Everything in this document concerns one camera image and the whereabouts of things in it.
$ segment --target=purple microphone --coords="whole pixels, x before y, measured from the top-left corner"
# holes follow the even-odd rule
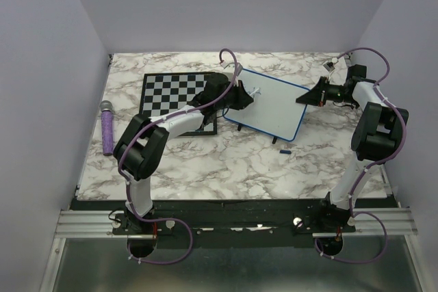
[[[112,104],[110,101],[102,101],[100,105],[102,115],[102,147],[103,155],[112,155],[114,142],[112,139]]]

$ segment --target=blue edge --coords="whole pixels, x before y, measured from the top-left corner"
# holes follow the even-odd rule
[[[299,88],[302,88],[302,89],[310,90],[309,88],[303,87],[302,85],[296,85],[295,83],[292,83],[292,82],[284,81],[284,80],[281,80],[281,79],[277,79],[277,78],[271,77],[271,76],[269,76],[269,75],[264,75],[264,74],[261,74],[261,73],[258,73],[258,72],[252,71],[252,70],[248,70],[247,68],[244,68],[244,70],[247,71],[247,72],[254,73],[254,74],[256,74],[256,75],[262,75],[263,77],[267,77],[267,78],[269,78],[269,79],[273,79],[273,80],[277,80],[277,81],[280,81],[280,82],[283,82],[283,83],[287,83],[288,85],[294,85],[294,86],[299,87]],[[257,129],[257,128],[252,127],[252,126],[248,126],[248,125],[246,125],[246,124],[243,124],[243,123],[240,123],[240,122],[234,121],[234,120],[232,120],[232,119],[228,119],[226,116],[224,116],[224,118],[227,119],[228,121],[231,121],[231,122],[234,122],[234,123],[237,123],[237,124],[241,124],[242,126],[245,126],[245,127],[251,128],[251,129],[254,129],[254,130],[256,130],[256,131],[260,131],[261,133],[265,133],[266,135],[269,135],[269,136],[272,136],[272,137],[279,138],[280,140],[285,140],[286,142],[293,142],[293,141],[295,140],[295,138],[296,138],[296,135],[298,134],[298,130],[300,130],[301,122],[302,122],[302,119],[304,118],[304,114],[306,113],[306,109],[307,109],[307,105],[304,107],[304,111],[302,111],[302,115],[301,115],[300,123],[298,123],[298,127],[296,128],[294,138],[292,138],[291,140],[287,140],[287,139],[282,138],[282,137],[280,137],[280,136],[273,135],[273,134],[268,133],[268,132],[266,132],[266,131],[263,131],[263,130]]]

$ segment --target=marble tabletop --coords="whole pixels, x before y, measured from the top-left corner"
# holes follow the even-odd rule
[[[312,88],[322,63],[333,53],[237,53],[248,69]],[[114,106],[114,140],[138,113],[143,75],[159,72],[217,71],[218,53],[115,54],[103,99]],[[332,76],[343,83],[346,63],[341,60]],[[350,157],[350,139],[360,109],[307,107],[293,142],[278,140],[249,128],[218,119],[218,134],[170,140],[152,176],[156,200],[217,200],[256,198],[323,198],[340,180]],[[280,150],[291,150],[290,155]],[[102,154],[100,117],[96,119],[79,182],[80,200],[124,200],[125,182],[113,157]],[[385,197],[381,173],[365,186],[361,197]]]

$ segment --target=chessboard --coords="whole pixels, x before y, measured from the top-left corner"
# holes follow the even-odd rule
[[[211,72],[184,72],[145,74],[143,78],[140,113],[163,116],[187,105],[193,97],[204,90]],[[189,131],[182,136],[217,135],[217,119],[202,129]]]

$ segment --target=gray wall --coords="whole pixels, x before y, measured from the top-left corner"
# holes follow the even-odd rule
[[[81,0],[113,52],[343,51],[382,0]]]
[[[80,0],[0,4],[0,289],[37,291],[108,57]]]
[[[359,43],[387,56],[391,73],[382,90],[410,113],[404,150],[386,168],[398,199],[412,207],[433,274],[438,273],[437,13],[438,0],[384,0]],[[384,73],[375,55],[357,52],[355,62],[367,64],[372,78]]]

